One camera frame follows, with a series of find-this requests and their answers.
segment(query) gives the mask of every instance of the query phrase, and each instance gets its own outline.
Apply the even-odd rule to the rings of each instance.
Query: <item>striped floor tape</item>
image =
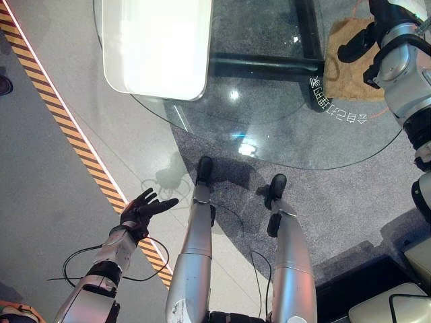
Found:
[[[58,91],[50,81],[49,76],[31,49],[7,2],[4,0],[0,0],[0,30],[3,31],[28,77],[31,79],[34,87],[37,89],[40,97],[60,126],[72,148],[78,154],[79,158],[81,158],[81,161],[115,212],[120,214],[126,205],[126,198],[72,117],[69,109],[64,104]],[[139,248],[156,271],[163,267],[165,259],[152,240],[140,241]],[[163,269],[158,276],[161,278],[163,284],[169,288],[172,280],[172,270],[170,267],[168,266]]]

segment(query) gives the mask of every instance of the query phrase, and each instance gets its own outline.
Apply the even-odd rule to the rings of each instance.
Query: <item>gray carpet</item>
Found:
[[[0,32],[0,73],[14,91],[0,96],[0,299],[34,306],[47,322],[72,289],[61,277],[63,261],[78,249],[101,244],[118,215],[61,132]],[[72,260],[70,275],[84,275],[93,252]],[[154,270],[139,251],[130,276]],[[119,322],[163,322],[167,290],[159,278],[122,281]]]
[[[284,198],[299,214],[318,285],[384,254],[408,268],[402,252],[431,235],[410,196],[421,172],[411,163],[404,134],[360,164],[312,171],[241,156],[176,127],[172,131],[192,178],[202,155],[214,159],[216,221],[247,258],[256,250],[273,264],[275,240],[266,234],[270,213],[257,189],[277,173],[288,177]],[[257,267],[268,275],[263,260]]]
[[[314,3],[324,52],[333,22],[350,17],[356,1]],[[431,1],[426,4],[429,9]],[[294,37],[303,22],[295,10],[294,1],[214,1],[211,51],[301,57],[302,39]],[[362,1],[356,16],[369,15]],[[256,250],[273,262],[275,241],[265,232],[269,211],[256,190],[279,172],[288,177],[285,199],[300,215],[318,284],[383,254],[406,266],[402,252],[430,235],[410,196],[421,175],[414,151],[404,133],[397,137],[390,113],[376,116],[384,103],[333,103],[369,119],[349,124],[316,113],[298,84],[280,81],[209,77],[200,100],[165,100],[170,120],[189,131],[172,128],[191,175],[201,155],[214,158],[217,222],[247,258]],[[238,154],[244,144],[255,149],[254,158]]]

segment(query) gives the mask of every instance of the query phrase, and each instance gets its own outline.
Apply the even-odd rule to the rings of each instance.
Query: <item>gray floor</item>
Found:
[[[72,252],[102,243],[118,216],[87,173],[0,32],[0,70],[13,81],[0,97],[0,299],[34,306],[52,322],[71,288],[61,277]],[[92,255],[71,262],[85,274]],[[152,274],[136,252],[129,275]],[[163,322],[161,280],[121,283],[119,322]]]

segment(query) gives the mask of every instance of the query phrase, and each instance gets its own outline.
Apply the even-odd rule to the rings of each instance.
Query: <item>black metal bar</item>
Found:
[[[302,50],[306,59],[319,59],[323,61],[319,30],[317,28],[316,8],[313,0],[293,0],[298,16],[298,25],[301,35]],[[304,100],[316,112],[325,111],[319,106],[310,84],[300,84]]]
[[[209,74],[219,77],[310,83],[311,77],[323,75],[324,67],[325,62],[318,59],[293,59],[221,52],[212,52],[209,56]]]
[[[313,0],[294,0],[298,15],[299,33],[306,59],[322,59],[321,41],[317,29],[316,8]]]

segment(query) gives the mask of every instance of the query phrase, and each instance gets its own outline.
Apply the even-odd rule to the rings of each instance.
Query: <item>white robot part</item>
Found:
[[[424,0],[388,0],[393,5],[400,5],[410,12],[413,12],[421,20],[425,21],[428,17]]]

